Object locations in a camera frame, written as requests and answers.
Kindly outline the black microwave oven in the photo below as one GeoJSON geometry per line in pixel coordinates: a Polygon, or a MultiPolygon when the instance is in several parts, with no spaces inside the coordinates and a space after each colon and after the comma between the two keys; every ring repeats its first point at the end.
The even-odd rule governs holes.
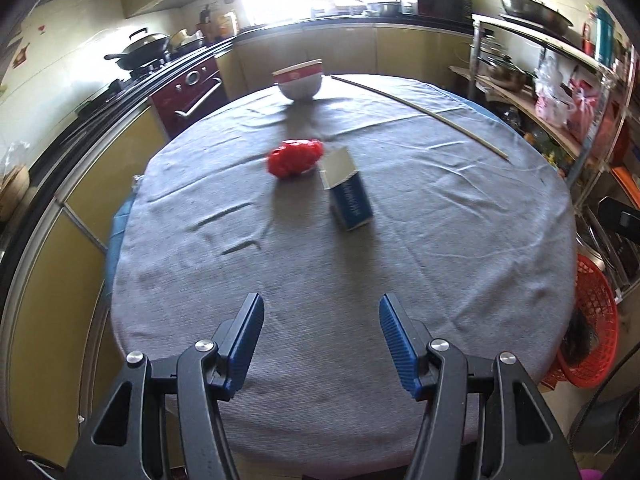
{"type": "Polygon", "coordinates": [[[472,24],[472,0],[400,0],[401,12],[458,24],[472,24]]]}

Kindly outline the red and white bowl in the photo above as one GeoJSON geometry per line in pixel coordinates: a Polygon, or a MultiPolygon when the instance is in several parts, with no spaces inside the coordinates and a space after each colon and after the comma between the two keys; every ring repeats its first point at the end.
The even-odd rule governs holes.
{"type": "Polygon", "coordinates": [[[321,58],[281,68],[272,73],[274,84],[289,100],[310,101],[320,90],[323,78],[321,58]]]}

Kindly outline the white plastic bag on shelf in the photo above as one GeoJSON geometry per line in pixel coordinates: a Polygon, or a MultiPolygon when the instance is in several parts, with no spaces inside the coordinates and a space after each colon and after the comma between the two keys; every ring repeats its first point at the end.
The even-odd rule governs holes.
{"type": "Polygon", "coordinates": [[[547,52],[536,70],[535,112],[555,128],[566,127],[576,110],[574,100],[562,88],[562,83],[558,59],[553,52],[547,52]]]}

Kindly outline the grey tablecloth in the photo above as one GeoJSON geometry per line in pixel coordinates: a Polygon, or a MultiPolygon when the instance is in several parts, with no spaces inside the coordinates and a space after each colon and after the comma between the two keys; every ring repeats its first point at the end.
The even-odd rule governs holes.
{"type": "Polygon", "coordinates": [[[405,465],[423,405],[401,388],[378,302],[470,356],[513,352],[544,377],[570,320],[573,204],[555,169],[503,122],[430,84],[354,79],[471,130],[329,78],[308,103],[277,89],[200,120],[146,166],[112,296],[122,351],[174,356],[257,292],[266,316],[241,392],[222,408],[235,452],[316,478],[405,465]],[[372,220],[346,231],[318,162],[278,179],[283,141],[347,148],[372,220]]]}

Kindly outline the large steel basin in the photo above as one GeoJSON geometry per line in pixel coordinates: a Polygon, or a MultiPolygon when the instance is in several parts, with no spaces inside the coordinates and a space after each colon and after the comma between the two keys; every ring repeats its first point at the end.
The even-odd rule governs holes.
{"type": "Polygon", "coordinates": [[[500,0],[510,18],[526,21],[564,35],[574,24],[558,11],[535,0],[500,0]]]}

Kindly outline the black wok with lid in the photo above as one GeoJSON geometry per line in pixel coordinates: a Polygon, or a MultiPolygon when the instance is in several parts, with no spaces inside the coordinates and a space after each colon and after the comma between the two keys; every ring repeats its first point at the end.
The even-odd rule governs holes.
{"type": "Polygon", "coordinates": [[[170,37],[163,32],[150,34],[146,27],[133,32],[130,44],[115,54],[104,55],[105,61],[115,61],[122,70],[132,72],[148,63],[160,60],[168,52],[170,37]]]}

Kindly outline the long thin wooden stick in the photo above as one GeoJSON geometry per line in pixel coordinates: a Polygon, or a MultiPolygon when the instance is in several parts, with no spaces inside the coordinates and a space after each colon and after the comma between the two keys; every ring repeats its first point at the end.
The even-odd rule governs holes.
{"type": "Polygon", "coordinates": [[[457,132],[462,133],[464,136],[467,136],[469,139],[475,141],[476,143],[480,144],[481,146],[484,146],[484,148],[487,148],[489,151],[491,151],[491,153],[496,154],[497,156],[499,156],[500,158],[502,158],[503,160],[506,160],[507,162],[510,162],[510,157],[508,154],[506,154],[506,152],[504,152],[503,150],[500,150],[500,148],[498,148],[498,146],[495,146],[494,144],[488,142],[487,140],[485,140],[484,138],[482,138],[481,136],[479,136],[478,134],[472,132],[471,130],[464,128],[460,125],[458,125],[456,122],[453,122],[452,120],[448,119],[447,117],[442,116],[441,114],[437,114],[435,112],[432,112],[431,110],[428,110],[427,108],[418,105],[416,103],[410,102],[408,100],[405,100],[403,98],[400,98],[399,96],[394,96],[391,93],[388,93],[386,91],[377,89],[377,88],[373,88],[368,86],[367,84],[360,84],[360,82],[351,80],[351,79],[346,79],[342,76],[335,76],[332,75],[330,76],[331,78],[335,79],[336,81],[342,82],[343,84],[349,84],[350,86],[356,87],[358,89],[361,90],[366,90],[369,91],[371,93],[376,94],[377,96],[382,96],[383,98],[392,100],[398,104],[401,104],[405,107],[409,107],[412,110],[415,110],[416,112],[419,112],[425,116],[431,117],[435,120],[437,120],[438,122],[441,122],[442,124],[453,128],[454,130],[456,130],[457,132]]]}

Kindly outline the blue and white carton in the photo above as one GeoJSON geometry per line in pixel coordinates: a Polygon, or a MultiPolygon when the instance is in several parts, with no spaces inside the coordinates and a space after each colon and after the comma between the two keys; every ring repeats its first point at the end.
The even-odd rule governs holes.
{"type": "Polygon", "coordinates": [[[323,188],[330,207],[346,231],[358,229],[373,218],[373,210],[360,172],[347,148],[323,155],[319,162],[323,188]]]}

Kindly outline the steel pot with lid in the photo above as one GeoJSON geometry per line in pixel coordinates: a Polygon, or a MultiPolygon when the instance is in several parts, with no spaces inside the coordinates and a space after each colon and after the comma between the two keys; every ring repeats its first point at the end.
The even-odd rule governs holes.
{"type": "Polygon", "coordinates": [[[524,88],[527,75],[511,61],[509,55],[502,58],[483,56],[480,60],[486,65],[489,79],[498,87],[514,92],[524,88]]]}

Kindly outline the metal storage rack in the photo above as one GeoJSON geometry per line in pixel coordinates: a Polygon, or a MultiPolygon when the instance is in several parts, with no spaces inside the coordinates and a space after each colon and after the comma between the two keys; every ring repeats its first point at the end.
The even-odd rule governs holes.
{"type": "Polygon", "coordinates": [[[617,75],[615,70],[571,46],[568,42],[518,24],[513,18],[505,20],[474,14],[472,22],[474,37],[469,68],[462,72],[462,75],[468,78],[466,96],[474,100],[477,90],[494,92],[499,98],[507,100],[521,112],[526,113],[540,128],[547,131],[567,154],[573,157],[573,166],[566,177],[566,183],[574,197],[575,212],[599,232],[599,236],[594,239],[594,244],[601,249],[603,261],[613,283],[615,299],[618,302],[623,301],[639,287],[639,279],[636,276],[628,278],[620,257],[613,252],[613,245],[605,233],[605,227],[596,219],[593,210],[587,205],[587,200],[602,174],[612,169],[611,159],[615,144],[620,140],[624,122],[629,117],[631,81],[637,75],[639,66],[637,52],[630,51],[623,64],[623,73],[617,75]],[[537,74],[542,77],[542,81],[534,84],[534,91],[529,98],[523,90],[511,91],[506,86],[500,86],[491,77],[480,74],[480,62],[485,58],[484,32],[488,28],[510,32],[541,46],[537,74]],[[584,110],[578,107],[574,99],[567,96],[561,88],[560,71],[550,65],[558,54],[593,70],[600,77],[597,101],[592,107],[584,110]],[[617,114],[614,117],[613,135],[602,154],[597,156],[594,151],[596,139],[603,131],[605,113],[613,107],[614,93],[618,87],[623,89],[623,96],[618,102],[617,114]]]}

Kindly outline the red plastic bag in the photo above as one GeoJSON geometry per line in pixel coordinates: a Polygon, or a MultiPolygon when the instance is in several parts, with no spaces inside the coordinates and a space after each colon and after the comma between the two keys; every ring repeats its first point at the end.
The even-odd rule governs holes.
{"type": "Polygon", "coordinates": [[[267,169],[273,177],[297,177],[316,166],[323,156],[319,140],[287,140],[275,148],[267,158],[267,169]]]}

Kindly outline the red plastic basket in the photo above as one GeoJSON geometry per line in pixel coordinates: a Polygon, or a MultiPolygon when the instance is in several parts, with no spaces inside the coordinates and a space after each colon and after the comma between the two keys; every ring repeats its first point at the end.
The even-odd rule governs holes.
{"type": "Polygon", "coordinates": [[[542,383],[559,382],[592,389],[612,370],[618,344],[618,312],[603,272],[586,256],[577,256],[575,304],[570,325],[542,383]]]}

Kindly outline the dark red oven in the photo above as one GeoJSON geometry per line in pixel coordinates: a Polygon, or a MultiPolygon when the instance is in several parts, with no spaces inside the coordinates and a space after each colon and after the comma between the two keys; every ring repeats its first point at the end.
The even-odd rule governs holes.
{"type": "Polygon", "coordinates": [[[151,106],[168,139],[229,103],[218,64],[209,58],[159,88],[151,106]]]}

